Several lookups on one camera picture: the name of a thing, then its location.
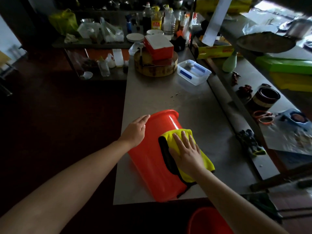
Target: person's right arm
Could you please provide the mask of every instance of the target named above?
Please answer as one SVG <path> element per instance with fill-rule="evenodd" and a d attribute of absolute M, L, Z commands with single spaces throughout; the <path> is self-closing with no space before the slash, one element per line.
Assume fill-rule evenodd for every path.
<path fill-rule="evenodd" d="M 177 166 L 190 175 L 203 189 L 209 200 L 219 211 L 236 234 L 287 234 L 274 222 L 247 200 L 221 182 L 205 169 L 200 149 L 190 136 L 187 139 L 182 132 L 182 140 L 174 134 L 180 150 L 180 156 L 174 149 L 169 149 Z"/>

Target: red box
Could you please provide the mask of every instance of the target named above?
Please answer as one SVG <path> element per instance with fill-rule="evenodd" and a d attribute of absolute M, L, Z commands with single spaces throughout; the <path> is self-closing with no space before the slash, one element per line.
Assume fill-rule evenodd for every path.
<path fill-rule="evenodd" d="M 170 59 L 174 54 L 174 46 L 163 34 L 147 35 L 144 44 L 153 60 Z"/>

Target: red bucket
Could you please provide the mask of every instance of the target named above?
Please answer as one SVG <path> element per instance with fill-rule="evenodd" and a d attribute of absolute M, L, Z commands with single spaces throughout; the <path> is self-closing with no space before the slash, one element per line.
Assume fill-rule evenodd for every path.
<path fill-rule="evenodd" d="M 128 153 L 154 199 L 166 202 L 176 199 L 187 188 L 177 175 L 167 169 L 158 137 L 169 130 L 182 129 L 175 110 L 157 112 L 146 123 L 143 141 Z"/>
<path fill-rule="evenodd" d="M 197 209 L 188 223 L 188 234 L 234 234 L 221 214 L 213 207 Z"/>

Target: plastic container with blue clips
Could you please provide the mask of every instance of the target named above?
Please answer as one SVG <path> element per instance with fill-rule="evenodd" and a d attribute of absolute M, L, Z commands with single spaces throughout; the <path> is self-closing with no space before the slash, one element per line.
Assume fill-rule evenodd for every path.
<path fill-rule="evenodd" d="M 177 73 L 193 85 L 204 83 L 211 71 L 192 60 L 186 60 L 177 65 Z"/>

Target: forearm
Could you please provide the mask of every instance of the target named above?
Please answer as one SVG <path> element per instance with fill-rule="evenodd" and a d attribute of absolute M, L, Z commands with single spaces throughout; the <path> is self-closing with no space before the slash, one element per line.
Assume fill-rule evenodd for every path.
<path fill-rule="evenodd" d="M 287 233 L 208 170 L 200 169 L 194 179 L 235 233 Z"/>
<path fill-rule="evenodd" d="M 115 141 L 58 173 L 0 219 L 0 232 L 59 233 L 129 149 Z"/>

